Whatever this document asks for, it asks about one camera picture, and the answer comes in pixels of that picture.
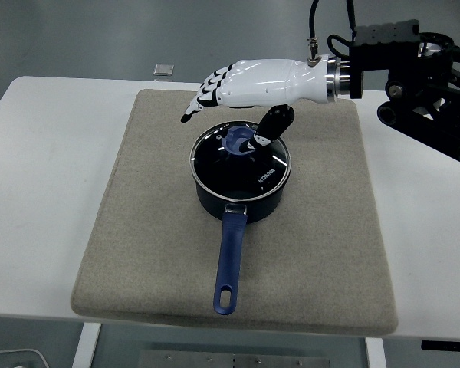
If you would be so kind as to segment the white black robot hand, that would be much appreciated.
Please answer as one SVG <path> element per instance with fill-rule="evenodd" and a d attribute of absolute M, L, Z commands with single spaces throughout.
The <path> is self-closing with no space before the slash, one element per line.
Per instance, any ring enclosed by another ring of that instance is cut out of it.
<path fill-rule="evenodd" d="M 335 100 L 334 88 L 327 80 L 327 56 L 311 67 L 306 62 L 288 59 L 237 61 L 210 74 L 190 101 L 181 122 L 206 107 L 277 107 L 279 115 L 300 99 L 315 103 Z"/>

